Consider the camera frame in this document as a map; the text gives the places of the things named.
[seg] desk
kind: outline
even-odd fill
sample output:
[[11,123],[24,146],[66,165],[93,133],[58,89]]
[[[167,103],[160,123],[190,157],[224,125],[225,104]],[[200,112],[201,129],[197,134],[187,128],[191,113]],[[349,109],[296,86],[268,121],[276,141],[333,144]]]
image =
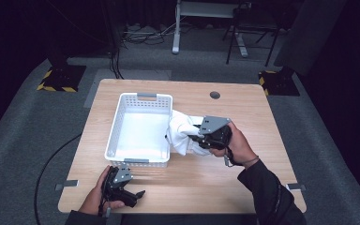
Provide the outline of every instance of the desk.
[[[210,98],[210,92],[221,94]],[[83,135],[67,180],[79,180],[77,187],[65,187],[58,204],[61,212],[78,210],[109,161],[104,151],[117,101],[121,93],[169,94],[173,109],[189,115],[230,117],[249,140],[251,147],[282,184],[296,183],[291,163],[280,138],[265,93],[256,84],[213,82],[156,82],[103,80],[97,90]],[[237,179],[241,167],[224,166],[223,158],[171,153],[167,168],[132,167],[134,179],[126,190],[146,190],[134,208],[116,213],[255,213],[253,198]],[[299,191],[296,205],[306,211]]]

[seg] black device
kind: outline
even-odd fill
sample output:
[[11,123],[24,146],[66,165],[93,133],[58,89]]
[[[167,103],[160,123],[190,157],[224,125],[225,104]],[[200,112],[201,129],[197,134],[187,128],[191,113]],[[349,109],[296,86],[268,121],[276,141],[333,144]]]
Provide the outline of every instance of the black device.
[[203,137],[197,135],[188,135],[192,141],[197,142],[198,145],[203,149],[216,148],[218,150],[223,150],[228,147],[230,139],[233,133],[231,132],[230,127],[225,125],[220,127],[212,133],[206,133]]
[[120,168],[110,167],[107,177],[101,186],[102,196],[99,206],[99,215],[102,216],[103,205],[105,202],[122,201],[126,206],[134,207],[145,190],[133,194],[124,189],[125,185],[133,178],[130,173],[130,169],[126,164],[123,164]]
[[194,125],[199,128],[199,135],[188,135],[189,138],[197,142],[201,148],[209,149],[215,148],[218,150],[227,150],[224,156],[224,162],[226,166],[242,166],[233,160],[233,151],[230,149],[229,144],[233,133],[230,127],[227,125],[230,123],[229,118],[205,116],[201,125]]

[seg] person's right hand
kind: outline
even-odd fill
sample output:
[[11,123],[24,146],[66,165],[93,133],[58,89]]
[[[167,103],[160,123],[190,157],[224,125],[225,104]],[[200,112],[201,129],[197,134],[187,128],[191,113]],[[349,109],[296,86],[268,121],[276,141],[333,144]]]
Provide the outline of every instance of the person's right hand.
[[[255,158],[257,159],[257,155],[250,148],[248,140],[245,137],[245,135],[242,133],[242,131],[239,130],[233,122],[230,122],[228,126],[232,131],[232,138],[230,140],[229,147],[232,150],[233,160],[235,162],[244,164],[245,162],[250,162]],[[224,155],[227,154],[226,149],[224,150],[210,149],[210,152],[216,157],[224,157]],[[244,166],[250,167],[256,161],[257,160],[254,160]]]

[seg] black jacket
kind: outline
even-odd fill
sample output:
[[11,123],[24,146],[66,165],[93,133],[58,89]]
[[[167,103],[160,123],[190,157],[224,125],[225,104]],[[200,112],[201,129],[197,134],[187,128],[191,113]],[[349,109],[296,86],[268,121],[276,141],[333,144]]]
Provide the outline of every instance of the black jacket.
[[[282,186],[261,160],[238,175],[238,180],[253,194],[261,225],[305,225],[306,219],[294,204],[291,192]],[[66,225],[105,225],[106,218],[71,211]]]

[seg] table leg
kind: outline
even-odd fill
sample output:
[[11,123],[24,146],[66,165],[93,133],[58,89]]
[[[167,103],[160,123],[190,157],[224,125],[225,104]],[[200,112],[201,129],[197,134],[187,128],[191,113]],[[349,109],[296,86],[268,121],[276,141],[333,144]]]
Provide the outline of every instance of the table leg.
[[181,0],[177,0],[176,29],[174,31],[173,48],[172,48],[173,54],[178,54],[180,51],[180,3],[181,3]]
[[247,58],[248,57],[248,50],[245,47],[244,40],[242,39],[242,34],[235,33],[236,42],[239,46],[239,52],[241,52],[242,57]]

